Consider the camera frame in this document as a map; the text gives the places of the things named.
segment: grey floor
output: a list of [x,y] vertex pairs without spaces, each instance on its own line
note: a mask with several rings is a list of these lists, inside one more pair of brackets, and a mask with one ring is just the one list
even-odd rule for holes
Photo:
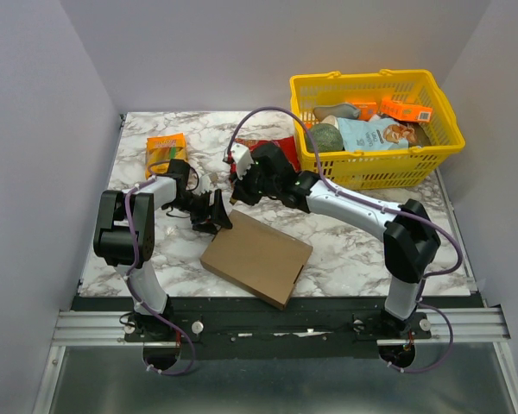
[[[414,367],[443,348],[418,347]],[[67,350],[52,412],[60,413],[483,413],[513,412],[491,344],[459,344],[444,366],[400,374],[352,358],[201,361],[164,378],[138,348]]]

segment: table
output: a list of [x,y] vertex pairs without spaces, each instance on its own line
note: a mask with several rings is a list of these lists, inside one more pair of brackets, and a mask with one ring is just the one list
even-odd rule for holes
[[[228,212],[231,205],[229,167],[222,161],[231,133],[247,112],[140,112],[127,115],[109,188],[122,190],[144,180],[146,139],[157,135],[184,133],[189,163],[199,174],[216,173],[214,184],[223,189]],[[294,133],[292,120],[274,112],[252,117],[239,137],[248,139],[283,138]],[[365,194],[404,203],[409,198],[421,201],[431,219],[452,231],[448,208],[438,177],[431,174],[414,188],[365,191]],[[389,273],[383,265],[382,244],[362,230],[338,220],[290,210],[268,199],[249,207],[238,203],[234,208],[255,219],[313,246],[313,254],[296,284],[295,297],[385,296]],[[152,257],[161,286],[171,296],[246,297],[250,296],[199,264],[199,257],[211,241],[211,235],[192,231],[189,220],[155,214],[155,251]],[[456,256],[452,246],[442,246],[431,269],[450,267]],[[470,294],[470,275],[463,267],[450,275],[430,278],[426,295]],[[79,294],[86,297],[129,296],[113,267],[98,258],[92,248],[82,273]]]

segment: light blue package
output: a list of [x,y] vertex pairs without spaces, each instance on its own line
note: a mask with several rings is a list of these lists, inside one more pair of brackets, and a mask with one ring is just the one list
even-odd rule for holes
[[393,118],[373,122],[337,118],[345,151],[385,151],[405,149],[415,145],[414,129],[401,125]]

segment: green round object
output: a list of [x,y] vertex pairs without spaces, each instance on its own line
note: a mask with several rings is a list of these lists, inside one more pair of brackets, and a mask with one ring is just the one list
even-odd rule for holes
[[[318,123],[313,125],[309,132],[320,153],[331,153],[344,149],[344,139],[339,130],[329,123]],[[307,151],[313,152],[313,145],[305,135]]]

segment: yellow snack bag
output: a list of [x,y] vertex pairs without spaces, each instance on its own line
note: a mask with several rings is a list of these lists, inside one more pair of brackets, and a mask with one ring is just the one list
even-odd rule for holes
[[152,166],[151,170],[156,174],[163,174],[167,172],[168,162],[173,159],[188,161],[184,134],[148,138],[146,142],[146,179],[151,175],[149,167],[154,163],[161,162],[161,164]]

